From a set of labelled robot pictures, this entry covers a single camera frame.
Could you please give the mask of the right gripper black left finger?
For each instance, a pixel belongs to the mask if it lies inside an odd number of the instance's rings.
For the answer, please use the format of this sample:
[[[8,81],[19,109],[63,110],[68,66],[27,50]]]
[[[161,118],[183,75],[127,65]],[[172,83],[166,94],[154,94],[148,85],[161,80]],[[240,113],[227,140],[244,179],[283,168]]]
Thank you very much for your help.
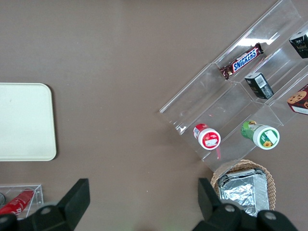
[[[90,204],[88,179],[79,179],[57,203],[38,209],[31,216],[18,220],[16,215],[0,217],[2,231],[73,231]]]

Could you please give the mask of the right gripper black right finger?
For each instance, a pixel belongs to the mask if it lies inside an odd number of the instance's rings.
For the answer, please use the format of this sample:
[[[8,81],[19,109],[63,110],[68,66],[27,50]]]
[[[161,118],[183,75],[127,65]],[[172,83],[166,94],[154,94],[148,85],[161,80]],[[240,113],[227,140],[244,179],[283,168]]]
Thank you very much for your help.
[[[203,220],[194,231],[296,231],[295,225],[282,213],[270,210],[250,216],[239,207],[222,203],[206,178],[198,179],[198,204]]]

